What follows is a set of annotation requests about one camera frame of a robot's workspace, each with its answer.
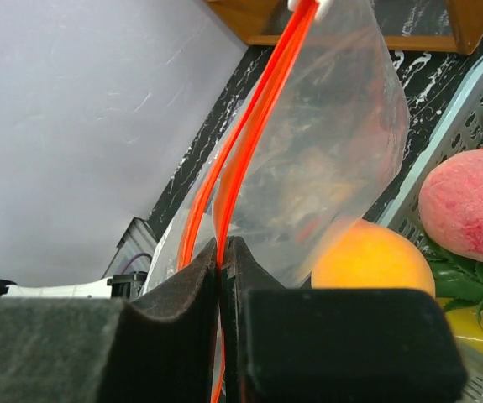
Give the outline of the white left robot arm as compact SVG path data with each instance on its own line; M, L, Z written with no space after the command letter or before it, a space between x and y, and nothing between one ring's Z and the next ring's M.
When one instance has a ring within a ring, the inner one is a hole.
M135 299L146 280L145 272L114 275L90 283L62 286L24 287L0 279L0 297L14 298L124 298Z

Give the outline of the clear orange-zip bag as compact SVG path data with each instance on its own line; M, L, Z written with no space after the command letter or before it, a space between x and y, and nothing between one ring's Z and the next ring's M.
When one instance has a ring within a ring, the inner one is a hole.
M209 240L225 249L233 236L283 286L298 287L399 172L408 111L383 36L311 41L333 2L289 2L261 78L159 241L149 288Z

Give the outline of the pink peach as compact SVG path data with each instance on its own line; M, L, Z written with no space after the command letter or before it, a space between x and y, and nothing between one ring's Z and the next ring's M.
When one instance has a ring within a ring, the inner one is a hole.
M435 243L483 262L483 150L461 152L431 170L419 192L418 210Z

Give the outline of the yellow orange peach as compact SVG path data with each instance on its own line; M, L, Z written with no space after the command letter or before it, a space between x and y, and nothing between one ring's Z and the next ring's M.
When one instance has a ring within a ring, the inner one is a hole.
M311 286L319 289L406 288L435 296L427 260L403 236L359 220L312 267Z

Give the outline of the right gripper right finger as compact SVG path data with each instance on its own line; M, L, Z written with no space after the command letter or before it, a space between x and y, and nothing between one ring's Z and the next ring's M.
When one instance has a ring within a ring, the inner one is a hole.
M441 308L411 289L287 289L241 237L221 273L227 402L456 402L468 380Z

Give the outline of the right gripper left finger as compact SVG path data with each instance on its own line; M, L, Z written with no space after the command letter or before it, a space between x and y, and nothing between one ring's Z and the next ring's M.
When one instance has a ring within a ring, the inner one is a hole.
M216 244L135 301L0 297L0 402L207 402Z

